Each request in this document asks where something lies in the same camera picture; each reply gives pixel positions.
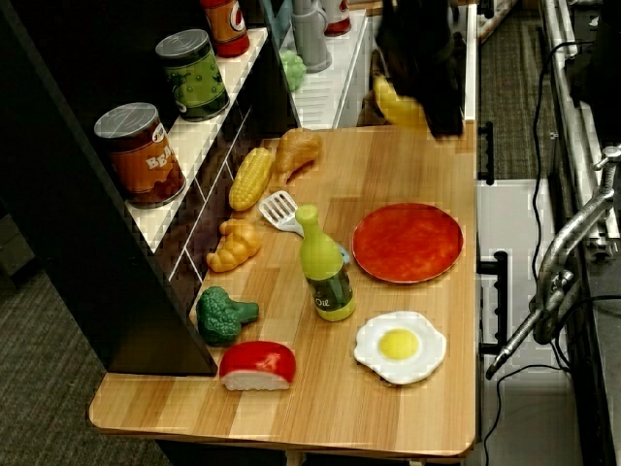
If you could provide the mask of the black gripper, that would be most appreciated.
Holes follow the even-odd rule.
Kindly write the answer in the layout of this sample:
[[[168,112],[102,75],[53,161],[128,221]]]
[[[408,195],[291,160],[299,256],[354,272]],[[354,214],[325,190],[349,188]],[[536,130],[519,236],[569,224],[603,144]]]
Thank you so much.
[[[454,56],[453,38],[400,41],[380,38],[379,52],[387,80],[400,96],[428,100],[423,105],[427,125],[435,139],[458,137],[464,123],[459,99],[462,73]]]

